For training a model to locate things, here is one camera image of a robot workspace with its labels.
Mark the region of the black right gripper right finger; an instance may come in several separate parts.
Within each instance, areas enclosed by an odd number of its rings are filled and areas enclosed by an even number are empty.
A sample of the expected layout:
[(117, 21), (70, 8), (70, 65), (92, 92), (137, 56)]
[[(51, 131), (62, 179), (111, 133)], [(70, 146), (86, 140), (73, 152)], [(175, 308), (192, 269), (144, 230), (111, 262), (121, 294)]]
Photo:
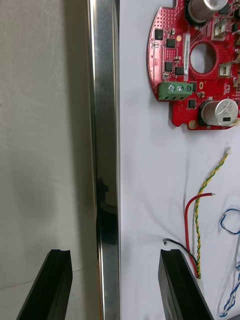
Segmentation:
[(199, 285), (180, 250), (160, 251), (158, 283), (165, 319), (213, 319)]

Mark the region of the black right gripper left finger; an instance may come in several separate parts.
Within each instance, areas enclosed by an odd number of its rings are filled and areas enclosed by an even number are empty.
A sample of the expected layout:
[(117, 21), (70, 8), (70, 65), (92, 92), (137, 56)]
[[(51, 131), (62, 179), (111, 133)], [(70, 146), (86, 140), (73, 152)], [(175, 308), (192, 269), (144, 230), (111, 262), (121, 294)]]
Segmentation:
[(52, 249), (17, 316), (18, 320), (64, 320), (73, 281), (69, 250)]

